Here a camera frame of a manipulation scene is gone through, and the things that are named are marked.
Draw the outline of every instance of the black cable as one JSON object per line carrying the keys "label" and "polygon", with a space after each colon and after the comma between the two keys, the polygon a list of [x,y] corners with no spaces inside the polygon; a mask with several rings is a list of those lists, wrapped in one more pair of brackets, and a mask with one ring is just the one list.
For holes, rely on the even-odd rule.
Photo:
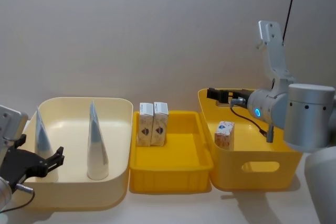
{"label": "black cable", "polygon": [[18,206],[18,207],[13,207],[13,208],[9,208],[9,209],[0,211],[0,214],[3,214],[4,212],[13,211],[13,210],[16,210],[16,209],[19,209],[19,208],[23,208],[23,207],[29,205],[29,204],[33,201],[34,198],[35,198],[35,192],[33,192],[33,195],[32,195],[32,197],[31,197],[31,199],[30,199],[27,203],[24,203],[23,205]]}
{"label": "black cable", "polygon": [[237,113],[233,110],[233,108],[231,108],[231,106],[230,106],[230,110],[231,110],[232,113],[234,113],[236,116],[238,116],[238,117],[240,117],[240,118],[243,118],[243,119],[245,119],[245,120],[251,122],[251,123],[254,124],[255,126],[257,126],[258,129],[259,129],[259,132],[260,132],[264,137],[267,137],[267,132],[264,131],[264,130],[263,130],[263,129],[262,129],[256,122],[255,122],[255,121],[251,120],[250,118],[246,118],[246,117],[244,117],[244,116],[242,116],[242,115],[237,114]]}
{"label": "black cable", "polygon": [[289,9],[288,9],[288,13],[287,13],[286,24],[285,24],[285,30],[283,31],[283,36],[282,36],[282,41],[285,41],[285,35],[286,35],[286,30],[287,30],[287,25],[288,25],[288,19],[289,19],[289,15],[290,15],[290,10],[292,9],[292,3],[293,3],[293,0],[290,0]]}

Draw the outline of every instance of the white paper cone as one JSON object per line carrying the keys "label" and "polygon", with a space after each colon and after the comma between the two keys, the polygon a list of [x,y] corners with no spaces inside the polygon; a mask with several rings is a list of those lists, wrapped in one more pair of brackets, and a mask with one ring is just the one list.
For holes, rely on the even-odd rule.
{"label": "white paper cone", "polygon": [[[35,153],[45,159],[54,154],[38,108],[36,112]],[[58,180],[58,171],[55,169],[48,173],[46,177],[36,179],[43,182],[56,182]]]}
{"label": "white paper cone", "polygon": [[88,141],[88,177],[101,180],[109,175],[109,160],[99,127],[94,102],[90,105],[90,128]]}

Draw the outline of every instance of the cream plastic bin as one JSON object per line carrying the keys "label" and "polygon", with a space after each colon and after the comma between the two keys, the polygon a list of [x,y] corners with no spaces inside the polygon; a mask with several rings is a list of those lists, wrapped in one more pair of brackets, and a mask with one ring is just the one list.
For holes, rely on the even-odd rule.
{"label": "cream plastic bin", "polygon": [[[212,184],[221,190],[280,190],[288,187],[302,154],[285,144],[283,131],[275,129],[274,142],[267,143],[253,124],[234,115],[228,106],[217,106],[206,93],[206,89],[200,90],[198,98],[201,123],[214,161],[210,173]],[[234,107],[234,110],[267,130],[267,124],[252,118],[246,109]],[[215,144],[214,134],[220,121],[235,123],[232,151]]]}
{"label": "cream plastic bin", "polygon": [[[109,159],[109,175],[103,180],[87,177],[89,108],[94,100]],[[24,183],[36,192],[32,208],[95,210],[120,202],[127,191],[133,105],[119,98],[54,98],[43,102],[40,112],[55,152],[64,147],[64,164],[57,168],[56,183],[29,178]],[[21,147],[34,152],[36,114]],[[31,196],[17,191],[14,200],[25,203]]]}

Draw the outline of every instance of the cable connector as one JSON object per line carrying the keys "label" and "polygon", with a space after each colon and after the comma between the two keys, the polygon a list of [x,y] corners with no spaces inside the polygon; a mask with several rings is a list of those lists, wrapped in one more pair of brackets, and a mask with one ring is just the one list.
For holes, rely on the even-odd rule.
{"label": "cable connector", "polygon": [[28,186],[21,185],[21,184],[16,184],[16,189],[19,190],[19,191],[24,191],[24,192],[29,193],[29,194],[33,194],[33,192],[34,192],[34,189],[32,189]]}
{"label": "cable connector", "polygon": [[230,108],[233,108],[234,105],[243,105],[246,103],[246,100],[244,98],[236,98],[236,99],[231,99],[230,101]]}

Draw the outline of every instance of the bin handle hole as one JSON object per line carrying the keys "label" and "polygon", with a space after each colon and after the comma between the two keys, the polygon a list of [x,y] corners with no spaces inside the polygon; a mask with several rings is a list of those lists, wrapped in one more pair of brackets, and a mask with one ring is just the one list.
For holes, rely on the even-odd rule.
{"label": "bin handle hole", "polygon": [[280,167],[280,164],[275,161],[250,161],[241,166],[241,169],[246,173],[273,173]]}

